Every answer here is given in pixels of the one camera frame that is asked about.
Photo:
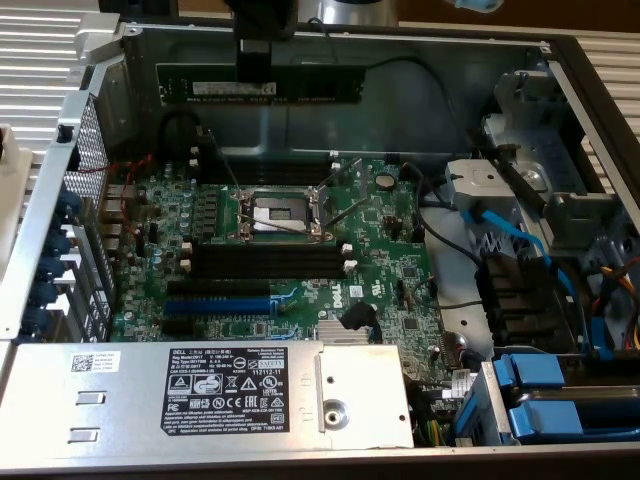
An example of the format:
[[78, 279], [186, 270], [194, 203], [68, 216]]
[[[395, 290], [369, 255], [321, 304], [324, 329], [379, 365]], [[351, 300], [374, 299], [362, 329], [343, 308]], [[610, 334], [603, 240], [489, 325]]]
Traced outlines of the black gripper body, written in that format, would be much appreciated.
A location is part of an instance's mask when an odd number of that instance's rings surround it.
[[291, 38], [298, 23], [295, 0], [225, 0], [232, 12], [237, 39], [285, 41]]

